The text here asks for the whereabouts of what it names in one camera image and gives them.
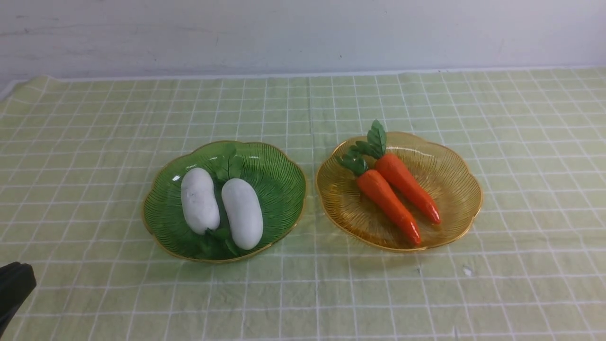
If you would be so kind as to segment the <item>grey robot arm left side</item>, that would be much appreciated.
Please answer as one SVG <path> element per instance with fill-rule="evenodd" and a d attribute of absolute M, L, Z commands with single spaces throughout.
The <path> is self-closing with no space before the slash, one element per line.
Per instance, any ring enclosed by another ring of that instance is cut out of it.
<path fill-rule="evenodd" d="M 14 261 L 0 268 L 0 334 L 37 286 L 32 265 Z"/>

